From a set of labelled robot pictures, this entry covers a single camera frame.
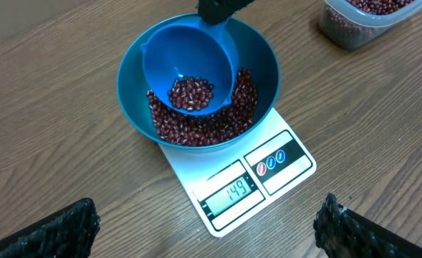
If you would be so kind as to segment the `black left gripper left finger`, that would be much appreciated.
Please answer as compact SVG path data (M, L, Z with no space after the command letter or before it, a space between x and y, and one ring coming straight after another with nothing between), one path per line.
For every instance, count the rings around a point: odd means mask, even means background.
M0 240L0 258L88 258L100 217L83 198Z

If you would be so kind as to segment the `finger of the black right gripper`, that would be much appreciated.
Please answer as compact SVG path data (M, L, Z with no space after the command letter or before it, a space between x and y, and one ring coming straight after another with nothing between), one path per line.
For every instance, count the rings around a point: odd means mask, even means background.
M199 0L198 15L210 25L220 24L254 0Z

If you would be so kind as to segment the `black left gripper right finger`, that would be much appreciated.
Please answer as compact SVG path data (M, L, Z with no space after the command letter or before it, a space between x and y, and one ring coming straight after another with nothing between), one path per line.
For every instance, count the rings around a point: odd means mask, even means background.
M329 193L313 222L315 244L334 258L422 258L422 247L337 202Z

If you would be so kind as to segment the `blue plastic measuring scoop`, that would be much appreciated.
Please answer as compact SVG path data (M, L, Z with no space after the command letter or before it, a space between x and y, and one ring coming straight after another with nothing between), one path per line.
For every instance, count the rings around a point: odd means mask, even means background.
M239 54L226 25L209 25L197 15L161 26L141 44L142 68L151 90L165 105L187 115L208 115L231 104L239 69ZM188 111L174 107L167 91L175 79L207 79L214 96L207 107Z

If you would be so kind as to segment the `white digital kitchen scale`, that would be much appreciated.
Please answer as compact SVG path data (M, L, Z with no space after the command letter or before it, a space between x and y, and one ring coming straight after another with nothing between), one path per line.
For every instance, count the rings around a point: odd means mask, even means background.
M228 147L198 153L160 148L216 238L226 236L317 170L310 152L275 109Z

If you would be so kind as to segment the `teal metal bowl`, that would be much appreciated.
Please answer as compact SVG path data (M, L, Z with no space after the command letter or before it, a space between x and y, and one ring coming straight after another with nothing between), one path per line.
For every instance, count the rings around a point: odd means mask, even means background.
M193 13L172 16L145 30L125 52L116 79L116 93L120 108L136 130L160 145L192 153L220 150L237 143L242 138L249 137L251 131L271 112L281 85L279 62L271 45L256 29L240 19L231 18L226 26L228 34L234 38L236 50L240 56L240 65L250 70L251 78L256 85L257 106L253 114L252 126L245 133L216 145L188 147L164 141L156 133L148 107L147 92L150 85L143 74L141 45L162 27L197 16L198 14Z

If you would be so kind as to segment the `red beans in bowl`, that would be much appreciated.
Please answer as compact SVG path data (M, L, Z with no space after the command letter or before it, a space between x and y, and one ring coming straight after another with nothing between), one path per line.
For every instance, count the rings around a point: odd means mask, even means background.
M251 71L241 68L231 94L231 104L203 116L184 115L170 109L147 91L153 127L157 135L171 144L198 147L216 145L245 133L254 123L258 105Z

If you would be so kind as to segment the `red adzuki beans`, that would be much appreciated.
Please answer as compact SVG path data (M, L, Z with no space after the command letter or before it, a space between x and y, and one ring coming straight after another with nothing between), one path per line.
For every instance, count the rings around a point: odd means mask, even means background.
M325 1L324 21L330 31L351 37L373 37L407 19L422 7L415 0Z

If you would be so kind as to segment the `clear plastic container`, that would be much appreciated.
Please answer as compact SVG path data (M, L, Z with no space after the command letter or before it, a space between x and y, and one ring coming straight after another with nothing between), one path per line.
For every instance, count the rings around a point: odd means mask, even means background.
M422 9L422 0L324 0L321 31L345 49L357 49Z

